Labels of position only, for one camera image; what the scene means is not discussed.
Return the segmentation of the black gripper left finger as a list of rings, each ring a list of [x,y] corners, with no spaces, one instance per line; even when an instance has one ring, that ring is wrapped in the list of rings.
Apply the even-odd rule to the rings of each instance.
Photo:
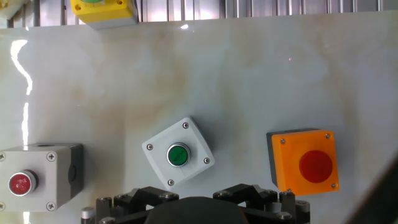
[[[178,194],[155,187],[99,197],[94,206],[81,210],[81,224],[197,222],[196,211],[180,200]]]

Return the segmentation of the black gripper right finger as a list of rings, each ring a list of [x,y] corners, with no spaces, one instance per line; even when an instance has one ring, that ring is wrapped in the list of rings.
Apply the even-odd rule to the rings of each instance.
[[[297,200],[290,189],[276,192],[238,184],[201,199],[197,203],[197,222],[309,224],[310,203]]]

